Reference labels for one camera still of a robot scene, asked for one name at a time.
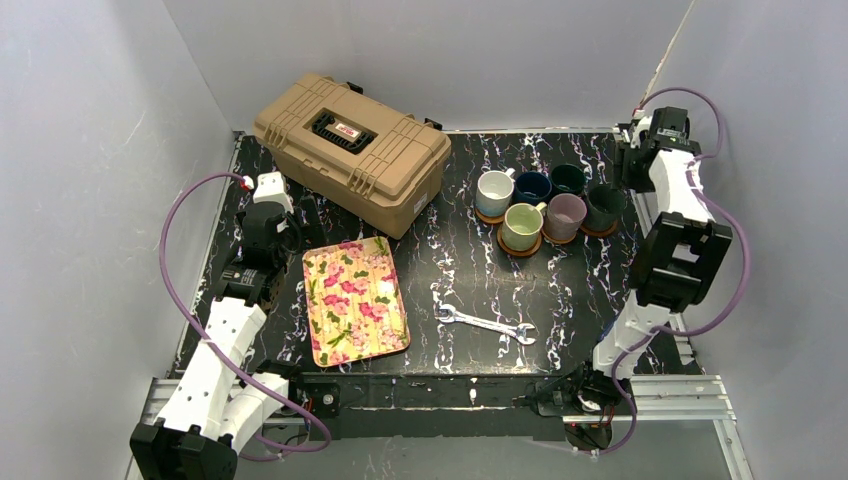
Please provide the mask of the ringed orange wooden coaster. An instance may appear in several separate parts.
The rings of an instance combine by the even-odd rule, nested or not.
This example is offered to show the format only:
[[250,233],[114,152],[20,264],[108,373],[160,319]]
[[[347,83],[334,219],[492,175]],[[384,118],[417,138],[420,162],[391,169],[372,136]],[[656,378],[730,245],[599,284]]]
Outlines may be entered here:
[[595,237],[595,238],[606,238],[610,235],[614,234],[618,229],[619,222],[614,222],[610,227],[604,230],[592,230],[588,228],[585,224],[580,226],[580,230],[587,236]]

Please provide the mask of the dark grey mug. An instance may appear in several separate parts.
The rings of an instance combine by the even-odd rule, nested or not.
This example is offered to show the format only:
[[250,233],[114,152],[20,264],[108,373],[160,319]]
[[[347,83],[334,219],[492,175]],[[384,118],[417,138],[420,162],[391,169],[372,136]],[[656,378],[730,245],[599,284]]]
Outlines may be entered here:
[[583,226],[592,232],[604,232],[612,228],[626,208],[624,193],[609,184],[592,188],[585,198],[587,215]]

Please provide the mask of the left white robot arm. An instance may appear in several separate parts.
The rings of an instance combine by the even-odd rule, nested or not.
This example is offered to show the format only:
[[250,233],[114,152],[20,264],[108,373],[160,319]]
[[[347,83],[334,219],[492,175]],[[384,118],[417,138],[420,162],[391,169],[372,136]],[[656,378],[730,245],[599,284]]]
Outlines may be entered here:
[[245,360],[267,320],[272,283],[292,253],[285,234],[302,235],[284,193],[256,193],[237,214],[241,254],[222,270],[202,339],[176,391],[155,420],[139,423],[130,447],[145,479],[231,479],[248,440],[282,407],[293,406],[291,364],[265,361],[243,378],[236,367]]

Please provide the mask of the white mug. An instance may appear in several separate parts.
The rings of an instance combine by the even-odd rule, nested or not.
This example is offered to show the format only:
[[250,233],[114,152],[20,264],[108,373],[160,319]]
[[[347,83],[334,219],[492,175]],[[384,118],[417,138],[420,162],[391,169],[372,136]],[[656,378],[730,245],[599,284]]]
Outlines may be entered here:
[[505,171],[490,170],[477,181],[476,210],[486,217],[500,217],[509,208],[514,192],[513,168]]

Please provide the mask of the dark teal mug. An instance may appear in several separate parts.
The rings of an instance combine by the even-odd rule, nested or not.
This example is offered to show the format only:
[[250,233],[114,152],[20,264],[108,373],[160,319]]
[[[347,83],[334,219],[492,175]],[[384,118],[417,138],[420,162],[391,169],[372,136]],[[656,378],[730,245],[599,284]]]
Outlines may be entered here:
[[559,194],[583,196],[587,184],[584,171],[571,164],[561,164],[552,168],[549,172],[549,180],[552,184],[553,196]]

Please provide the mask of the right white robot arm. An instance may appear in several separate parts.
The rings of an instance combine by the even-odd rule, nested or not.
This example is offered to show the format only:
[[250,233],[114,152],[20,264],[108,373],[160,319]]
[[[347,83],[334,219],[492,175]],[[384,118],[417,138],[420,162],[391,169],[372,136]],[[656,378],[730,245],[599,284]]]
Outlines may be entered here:
[[638,108],[620,131],[613,184],[654,194],[658,212],[631,264],[625,305],[593,350],[587,388],[613,403],[649,342],[704,300],[733,240],[701,198],[702,149],[686,110]]

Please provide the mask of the pale green mug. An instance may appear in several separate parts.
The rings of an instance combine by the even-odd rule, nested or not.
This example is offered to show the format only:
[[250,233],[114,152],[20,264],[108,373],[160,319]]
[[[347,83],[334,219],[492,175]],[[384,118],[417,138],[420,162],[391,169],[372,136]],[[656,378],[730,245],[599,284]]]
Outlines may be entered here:
[[500,227],[503,240],[510,248],[518,251],[530,248],[537,235],[541,235],[547,204],[517,203],[508,208]]

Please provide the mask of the lilac mug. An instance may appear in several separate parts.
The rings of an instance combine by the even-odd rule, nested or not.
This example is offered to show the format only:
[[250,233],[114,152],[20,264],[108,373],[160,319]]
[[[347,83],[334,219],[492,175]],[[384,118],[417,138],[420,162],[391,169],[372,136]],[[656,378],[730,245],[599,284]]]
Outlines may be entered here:
[[559,239],[565,239],[579,230],[587,215],[584,200],[572,194],[554,196],[547,205],[543,228]]

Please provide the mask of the ringed brown wooden coaster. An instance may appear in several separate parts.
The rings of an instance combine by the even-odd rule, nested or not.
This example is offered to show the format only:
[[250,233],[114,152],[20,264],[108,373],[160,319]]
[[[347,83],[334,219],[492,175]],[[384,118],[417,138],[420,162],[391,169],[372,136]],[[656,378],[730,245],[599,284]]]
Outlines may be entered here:
[[541,245],[542,245],[542,236],[537,235],[534,244],[530,248],[528,248],[526,250],[518,251],[518,250],[514,250],[514,249],[512,249],[512,248],[510,248],[509,246],[506,245],[505,241],[503,240],[503,231],[501,229],[498,229],[497,230],[497,243],[498,243],[499,247],[506,254],[511,255],[513,257],[518,257],[518,258],[527,258],[527,257],[534,255],[536,252],[539,251],[539,249],[541,248]]

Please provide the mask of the light orange wooden coaster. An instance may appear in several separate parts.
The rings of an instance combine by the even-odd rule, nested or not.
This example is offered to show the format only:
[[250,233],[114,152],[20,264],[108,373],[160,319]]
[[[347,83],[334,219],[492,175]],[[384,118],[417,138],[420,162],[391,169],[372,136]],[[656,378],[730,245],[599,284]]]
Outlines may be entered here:
[[501,214],[498,216],[488,216],[483,214],[478,208],[474,209],[474,213],[476,217],[487,225],[498,225],[504,221],[505,215]]

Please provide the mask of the navy blue mug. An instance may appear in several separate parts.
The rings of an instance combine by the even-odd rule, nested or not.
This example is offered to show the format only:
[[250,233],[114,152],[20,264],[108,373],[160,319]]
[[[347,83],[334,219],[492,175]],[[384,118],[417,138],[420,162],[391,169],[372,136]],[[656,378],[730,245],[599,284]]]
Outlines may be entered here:
[[529,171],[519,175],[514,181],[512,202],[538,205],[551,197],[553,185],[547,175]]

